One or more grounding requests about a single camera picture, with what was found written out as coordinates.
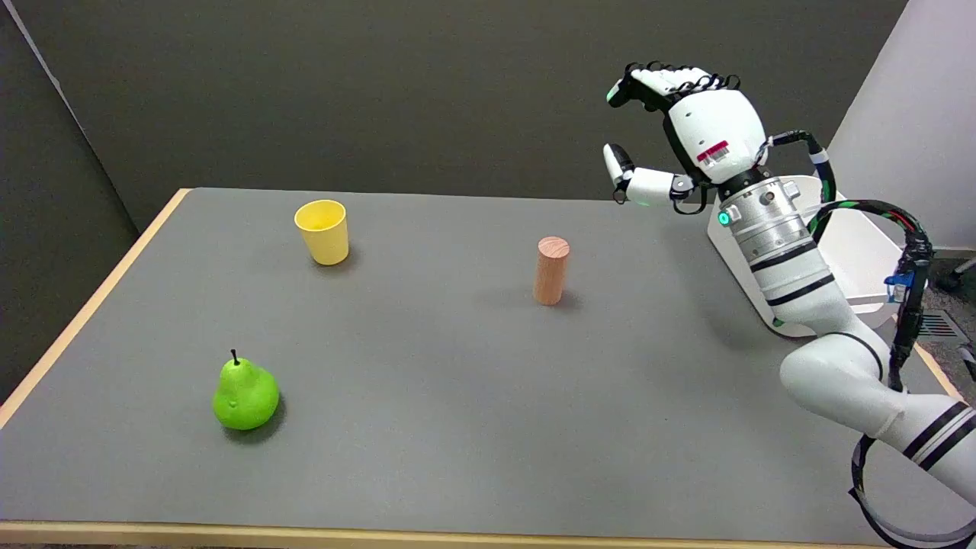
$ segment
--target gray wall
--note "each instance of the gray wall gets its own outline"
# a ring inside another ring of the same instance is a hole
[[[0,401],[134,239],[78,126],[0,8]]]
[[[604,102],[630,61],[738,73],[768,131],[828,141],[905,4],[14,3],[141,227],[179,187],[609,198],[607,140],[678,167]]]
[[[898,204],[918,217],[935,246],[970,250],[976,250],[973,21],[973,0],[912,0],[831,143],[841,192]]]

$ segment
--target wooden table edge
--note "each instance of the wooden table edge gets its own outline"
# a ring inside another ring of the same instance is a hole
[[[149,227],[126,252],[92,297],[71,320],[58,339],[44,353],[0,405],[0,429],[7,424],[30,392],[40,383],[61,356],[71,340],[112,291],[115,284],[129,270],[136,258],[192,189],[180,189],[170,198]],[[922,361],[932,371],[946,392],[957,400],[962,396],[950,382],[938,361],[915,345]],[[441,548],[490,545],[499,549],[531,546],[539,549],[557,548],[636,548],[636,549],[802,549],[802,548],[858,548],[869,545],[831,545],[822,543],[784,543],[773,541],[726,541],[693,539],[650,539],[620,537],[568,537],[501,534],[464,534],[432,532],[397,532],[376,530],[344,530],[324,528],[282,528],[208,526],[153,523],[69,523],[49,521],[0,521],[0,538],[5,543],[84,543],[105,545],[222,545],[237,547],[321,547],[328,543],[337,549],[402,548],[407,545],[438,545]]]
[[[156,236],[157,232],[159,232],[159,228],[166,223],[166,220],[169,219],[170,214],[173,213],[173,210],[177,209],[177,206],[180,205],[180,202],[190,191],[191,189],[180,189],[176,191],[173,197],[170,198],[170,201],[166,203],[166,206],[163,207],[162,211],[159,212],[159,215],[156,216],[156,219],[152,220],[149,227],[147,227],[139,238],[136,239],[136,243],[129,248],[129,251],[126,252],[124,256],[122,256],[122,259],[119,261],[118,265],[116,265],[115,268],[112,269],[112,272],[108,274],[108,277],[102,281],[102,284],[97,290],[95,290],[92,297],[85,302],[85,305],[82,306],[80,311],[78,311],[78,314],[75,315],[71,322],[68,323],[64,331],[61,332],[61,335],[58,336],[58,339],[51,344],[51,347],[49,347],[44,355],[41,356],[41,359],[34,364],[34,367],[32,367],[29,372],[27,372],[27,375],[23,378],[23,381],[17,385],[17,388],[14,389],[7,400],[0,405],[0,429],[3,429],[4,426],[7,425],[7,422],[10,421],[10,418],[14,415],[14,412],[17,411],[21,404],[23,404],[23,402],[27,399],[27,396],[30,395],[30,392],[34,390],[34,387],[37,387],[37,384],[41,382],[41,379],[45,374],[48,373],[51,366],[53,366],[58,360],[58,357],[61,356],[64,349],[69,343],[71,343],[74,336],[78,335],[78,332],[81,331],[81,328],[84,327],[89,318],[95,314],[95,311],[99,308],[105,298],[108,297],[108,294],[115,287],[115,284],[117,284],[126,271],[129,270],[133,262],[136,261],[136,258],[139,257],[139,254],[141,254],[145,247],[149,244],[149,241]]]
[[[330,549],[876,549],[778,541],[731,541],[628,537],[574,537],[437,533],[328,528],[241,527],[154,523],[0,521],[5,543],[294,547]]]

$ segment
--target wooden block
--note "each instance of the wooden block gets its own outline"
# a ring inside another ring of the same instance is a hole
[[[539,240],[539,265],[536,267],[536,284],[532,295],[543,305],[555,305],[562,298],[562,285],[566,281],[566,263],[569,260],[569,243],[558,236]]]

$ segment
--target black stripe band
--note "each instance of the black stripe band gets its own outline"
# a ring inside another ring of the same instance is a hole
[[[770,307],[783,305],[784,303],[789,303],[790,301],[796,298],[803,297],[806,294],[812,292],[813,290],[816,290],[817,288],[826,286],[827,284],[830,284],[833,281],[834,281],[834,275],[828,274],[827,276],[824,276],[823,278],[815,282],[810,282],[809,284],[803,286],[802,288],[796,290],[795,292],[790,292],[787,295],[778,297],[776,299],[767,299],[766,303],[768,303]]]
[[[956,444],[962,439],[965,439],[966,435],[972,433],[973,430],[976,430],[976,415],[970,416],[962,425],[956,427],[956,430],[947,439],[932,450],[932,453],[925,456],[925,459],[918,464],[918,467],[921,467],[925,471],[931,469],[932,466],[942,459],[942,456],[949,453],[949,450],[953,449]]]
[[[792,259],[792,258],[794,258],[794,257],[796,257],[798,255],[805,254],[806,252],[808,252],[810,250],[815,250],[815,249],[817,249],[817,243],[814,242],[813,240],[810,240],[809,242],[803,244],[802,246],[797,246],[796,248],[788,251],[787,253],[785,253],[783,255],[778,255],[776,257],[771,257],[769,259],[764,259],[764,260],[760,261],[759,263],[756,263],[755,265],[751,265],[749,267],[749,270],[752,271],[753,273],[755,273],[756,271],[762,271],[763,269],[765,269],[767,267],[773,267],[774,265],[779,265],[781,263],[786,263],[790,259]]]
[[[831,334],[836,334],[836,335],[842,335],[844,337],[849,337],[849,338],[853,339],[854,341],[856,341],[856,342],[860,343],[861,345],[863,345],[865,347],[865,349],[867,349],[868,352],[871,353],[871,356],[874,357],[874,361],[877,362],[877,380],[878,381],[881,381],[881,379],[884,378],[884,366],[881,365],[881,357],[879,357],[877,355],[877,351],[874,350],[874,347],[868,345],[868,343],[865,340],[861,339],[860,337],[858,337],[858,336],[856,336],[854,334],[847,333],[847,332],[828,332],[828,333],[826,333],[824,335],[831,335]]]
[[[948,410],[942,412],[942,415],[935,418],[935,421],[929,423],[928,427],[919,433],[912,443],[905,447],[905,450],[902,451],[902,453],[909,459],[915,458],[918,451],[921,450],[923,446],[928,444],[932,437],[935,437],[939,431],[942,431],[942,429],[949,424],[950,421],[956,419],[957,416],[966,411],[968,408],[969,406],[963,404],[962,402],[956,402],[950,406]]]

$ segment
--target plastic cup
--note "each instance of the plastic cup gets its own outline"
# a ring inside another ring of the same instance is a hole
[[[309,202],[295,212],[295,225],[315,263],[336,265],[349,255],[346,207],[339,202]]]

